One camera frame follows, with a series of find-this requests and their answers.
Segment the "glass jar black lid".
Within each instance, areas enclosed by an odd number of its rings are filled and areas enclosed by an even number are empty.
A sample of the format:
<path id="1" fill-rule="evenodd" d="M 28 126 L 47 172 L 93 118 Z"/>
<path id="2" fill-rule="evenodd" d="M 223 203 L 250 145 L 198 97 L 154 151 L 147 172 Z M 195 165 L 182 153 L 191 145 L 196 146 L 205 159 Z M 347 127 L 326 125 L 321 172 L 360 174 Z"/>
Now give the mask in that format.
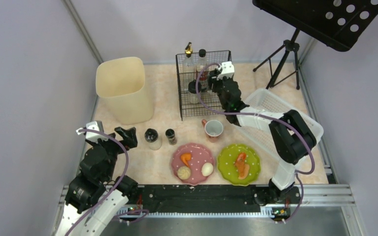
<path id="1" fill-rule="evenodd" d="M 199 98 L 197 95 L 197 92 L 201 92 L 202 86 L 200 83 L 196 83 L 196 80 L 193 80 L 188 85 L 188 91 L 189 91 L 189 100 L 191 104 L 198 104 Z"/>

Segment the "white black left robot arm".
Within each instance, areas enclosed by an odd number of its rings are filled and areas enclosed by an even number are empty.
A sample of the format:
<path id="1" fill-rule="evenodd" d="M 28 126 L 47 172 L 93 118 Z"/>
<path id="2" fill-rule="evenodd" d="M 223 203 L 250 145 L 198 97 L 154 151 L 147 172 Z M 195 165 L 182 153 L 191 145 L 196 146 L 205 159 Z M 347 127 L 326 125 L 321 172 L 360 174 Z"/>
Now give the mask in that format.
<path id="1" fill-rule="evenodd" d="M 137 193 L 138 183 L 125 174 L 113 179 L 118 156 L 138 146 L 136 129 L 116 127 L 106 134 L 99 121 L 77 129 L 91 145 L 68 185 L 56 236 L 99 236 L 121 207 Z"/>

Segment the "clear bottle gold spout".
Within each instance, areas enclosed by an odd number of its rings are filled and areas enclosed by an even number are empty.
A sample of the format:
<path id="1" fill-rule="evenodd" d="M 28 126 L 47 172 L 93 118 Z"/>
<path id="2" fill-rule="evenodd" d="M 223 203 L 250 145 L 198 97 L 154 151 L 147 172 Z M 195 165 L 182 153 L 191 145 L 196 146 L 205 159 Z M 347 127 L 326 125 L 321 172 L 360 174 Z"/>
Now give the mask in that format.
<path id="1" fill-rule="evenodd" d="M 185 58 L 182 65 L 182 79 L 188 83 L 186 86 L 187 88 L 189 88 L 189 83 L 193 81 L 195 74 L 195 65 L 192 58 L 193 50 L 191 45 L 192 43 L 189 42 L 185 47 Z"/>

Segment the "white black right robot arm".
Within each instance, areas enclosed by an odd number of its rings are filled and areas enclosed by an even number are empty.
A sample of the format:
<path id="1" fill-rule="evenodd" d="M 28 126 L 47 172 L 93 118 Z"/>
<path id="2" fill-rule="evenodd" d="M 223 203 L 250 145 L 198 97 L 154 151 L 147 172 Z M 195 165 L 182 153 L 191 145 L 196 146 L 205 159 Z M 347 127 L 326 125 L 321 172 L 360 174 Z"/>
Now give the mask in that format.
<path id="1" fill-rule="evenodd" d="M 297 110 L 274 113 L 245 104 L 238 83 L 231 75 L 221 75 L 218 70 L 207 74 L 207 82 L 209 89 L 219 98 L 223 109 L 221 114 L 231 124 L 256 128 L 271 135 L 280 161 L 261 204 L 285 199 L 295 183 L 295 174 L 299 173 L 297 165 L 320 142 L 322 126 L 314 120 L 306 122 Z"/>

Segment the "sauce bottle red label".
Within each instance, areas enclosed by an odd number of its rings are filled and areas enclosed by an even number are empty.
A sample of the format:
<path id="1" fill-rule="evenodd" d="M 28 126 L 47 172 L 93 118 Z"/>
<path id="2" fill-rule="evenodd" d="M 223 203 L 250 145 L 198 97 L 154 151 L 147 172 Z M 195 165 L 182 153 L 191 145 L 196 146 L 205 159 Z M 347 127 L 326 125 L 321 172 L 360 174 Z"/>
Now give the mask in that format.
<path id="1" fill-rule="evenodd" d="M 208 89 L 208 70 L 205 69 L 202 73 L 201 70 L 208 65 L 208 61 L 206 58 L 206 50 L 200 49 L 198 52 L 198 60 L 196 62 L 196 79 L 199 77 L 199 85 L 201 86 L 201 92 L 205 92 Z"/>

